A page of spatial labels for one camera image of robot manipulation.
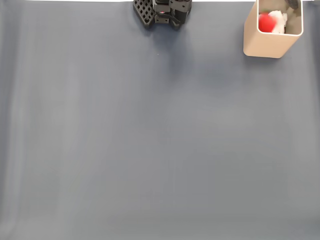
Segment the red object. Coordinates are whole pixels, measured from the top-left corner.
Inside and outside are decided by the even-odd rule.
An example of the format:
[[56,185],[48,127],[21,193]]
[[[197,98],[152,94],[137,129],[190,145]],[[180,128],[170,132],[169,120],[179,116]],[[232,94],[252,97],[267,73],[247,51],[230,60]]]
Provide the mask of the red object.
[[259,15],[259,30],[264,33],[271,33],[277,24],[277,20],[268,13]]

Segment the black plastic part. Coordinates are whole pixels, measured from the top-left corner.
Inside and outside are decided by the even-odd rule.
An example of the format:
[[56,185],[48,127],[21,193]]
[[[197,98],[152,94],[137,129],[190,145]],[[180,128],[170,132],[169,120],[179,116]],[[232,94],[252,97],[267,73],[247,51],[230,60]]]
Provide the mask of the black plastic part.
[[146,29],[155,23],[155,11],[152,0],[134,0],[133,8]]
[[285,0],[286,3],[289,5],[290,8],[296,10],[299,8],[299,2],[298,0]]
[[[180,2],[180,4],[187,2],[189,11],[181,12],[175,9],[171,9],[171,12],[155,12],[153,8],[153,0],[134,0],[133,8],[146,29],[151,28],[152,25],[156,23],[155,16],[158,15],[160,18],[168,19],[169,24],[172,26],[172,28],[178,30],[181,25],[185,23],[186,18],[190,13],[192,0],[178,1]],[[169,0],[156,0],[156,3],[169,4]]]

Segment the white plush toy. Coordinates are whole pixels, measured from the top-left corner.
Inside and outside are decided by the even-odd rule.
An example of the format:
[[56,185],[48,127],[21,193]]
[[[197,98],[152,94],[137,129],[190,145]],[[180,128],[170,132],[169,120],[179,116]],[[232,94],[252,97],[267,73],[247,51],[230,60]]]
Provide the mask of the white plush toy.
[[272,32],[274,34],[284,34],[285,33],[285,26],[287,24],[288,16],[286,13],[281,13],[281,11],[271,11],[268,14],[276,18],[276,25],[273,28]]

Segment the blue-gray surface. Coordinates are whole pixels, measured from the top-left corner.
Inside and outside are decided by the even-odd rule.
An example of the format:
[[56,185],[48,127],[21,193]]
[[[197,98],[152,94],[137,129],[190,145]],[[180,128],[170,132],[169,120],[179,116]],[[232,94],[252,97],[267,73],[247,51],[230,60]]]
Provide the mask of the blue-gray surface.
[[243,54],[251,6],[5,1],[0,239],[319,240],[320,6],[282,59]]

